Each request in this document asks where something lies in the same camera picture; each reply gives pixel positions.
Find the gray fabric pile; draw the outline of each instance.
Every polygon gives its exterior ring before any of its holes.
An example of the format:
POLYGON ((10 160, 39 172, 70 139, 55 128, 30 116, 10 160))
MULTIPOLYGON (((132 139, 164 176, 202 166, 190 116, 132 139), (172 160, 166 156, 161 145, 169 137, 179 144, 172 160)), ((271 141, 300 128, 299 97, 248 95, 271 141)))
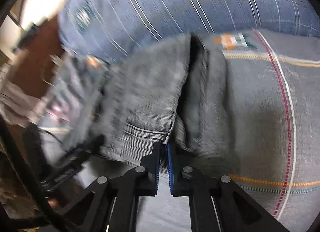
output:
MULTIPOLYGON (((74 142, 104 134, 102 157, 138 165, 154 141, 174 138, 194 155, 190 164, 230 175, 290 231, 307 231, 320 211, 319 44, 266 30, 155 43, 109 67, 88 104, 95 117, 76 122, 74 142)), ((169 198, 144 208, 172 209, 169 198)), ((184 219, 148 218, 159 231, 185 231, 184 219)))

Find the red stripe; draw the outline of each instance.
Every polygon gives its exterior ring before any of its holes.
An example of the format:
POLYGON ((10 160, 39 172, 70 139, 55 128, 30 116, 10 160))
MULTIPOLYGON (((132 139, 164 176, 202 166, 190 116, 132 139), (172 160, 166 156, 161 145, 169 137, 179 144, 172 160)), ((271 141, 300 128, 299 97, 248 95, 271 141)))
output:
POLYGON ((278 210, 279 210, 280 204, 282 202, 283 196, 285 194, 285 189, 286 189, 287 183, 288 183, 290 163, 291 163, 291 123, 290 123, 290 117, 289 117, 289 108, 288 108, 287 97, 285 95, 285 91, 284 91, 284 88, 283 88, 283 83, 282 83, 280 74, 278 72, 278 68, 276 67, 276 64, 275 64, 275 62, 274 62, 274 60, 273 60, 273 58, 271 56, 270 50, 269 50, 268 46, 266 45, 266 43, 261 39, 260 35, 256 31, 254 33, 258 37, 258 39, 260 40, 262 45, 266 48, 266 50, 267 50, 267 52, 269 54, 270 60, 271 60, 272 67, 273 67, 273 69, 275 70, 275 72, 277 74, 278 82, 279 82, 279 85, 280 85, 280 89, 281 89, 281 93, 282 93, 282 97, 283 97, 283 101, 284 101, 285 114, 286 114, 286 117, 287 117, 287 126, 288 126, 287 170, 286 170, 286 173, 285 173, 285 176, 284 176, 284 184, 283 184, 283 187, 282 187, 282 190, 281 190, 280 198, 279 198, 278 203, 276 205, 276 209, 273 212, 273 217, 275 217, 277 215, 277 213, 278 213, 278 210))

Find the striped fabric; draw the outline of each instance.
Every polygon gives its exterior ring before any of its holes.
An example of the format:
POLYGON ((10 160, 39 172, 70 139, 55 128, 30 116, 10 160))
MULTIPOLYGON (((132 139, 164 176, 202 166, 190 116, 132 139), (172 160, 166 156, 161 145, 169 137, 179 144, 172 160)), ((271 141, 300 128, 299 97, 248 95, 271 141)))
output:
POLYGON ((307 0, 68 0, 59 24, 66 47, 107 62, 186 32, 253 27, 320 36, 319 18, 307 0))

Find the orange stripe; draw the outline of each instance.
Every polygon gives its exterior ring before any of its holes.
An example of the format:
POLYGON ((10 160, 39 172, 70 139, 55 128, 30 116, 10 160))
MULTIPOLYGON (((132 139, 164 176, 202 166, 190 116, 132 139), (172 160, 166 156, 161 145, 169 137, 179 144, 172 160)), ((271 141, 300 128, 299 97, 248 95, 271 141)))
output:
MULTIPOLYGON (((246 177, 239 177, 234 174, 229 175, 231 179, 236 181, 245 181, 249 183, 255 183, 255 184, 264 184, 264 185, 270 185, 270 186, 276 186, 276 187, 282 187, 284 185, 283 182, 275 182, 275 181, 267 181, 267 180, 260 180, 260 179, 249 179, 246 177)), ((320 180, 312 181, 312 182, 300 182, 300 183, 294 183, 292 184, 293 187, 307 187, 307 186, 314 186, 320 184, 320 180)))

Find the metal pin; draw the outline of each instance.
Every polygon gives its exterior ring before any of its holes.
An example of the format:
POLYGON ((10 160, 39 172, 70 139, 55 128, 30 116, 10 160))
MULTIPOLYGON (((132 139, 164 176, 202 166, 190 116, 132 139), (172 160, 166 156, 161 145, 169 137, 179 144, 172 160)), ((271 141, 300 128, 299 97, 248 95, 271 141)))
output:
POLYGON ((97 182, 99 184, 103 184, 103 183, 106 183, 108 180, 108 178, 106 176, 100 176, 98 179, 97 179, 97 182))
POLYGON ((137 173, 143 173, 146 169, 144 166, 138 166, 135 170, 137 173))
POLYGON ((193 168, 191 166, 185 166, 182 170, 183 170, 183 172, 188 174, 193 171, 193 168))
POLYGON ((231 178, 230 178, 229 176, 227 176, 227 175, 221 176, 220 179, 221 179, 221 181, 222 181, 223 183, 228 183, 228 182, 231 181, 231 178))

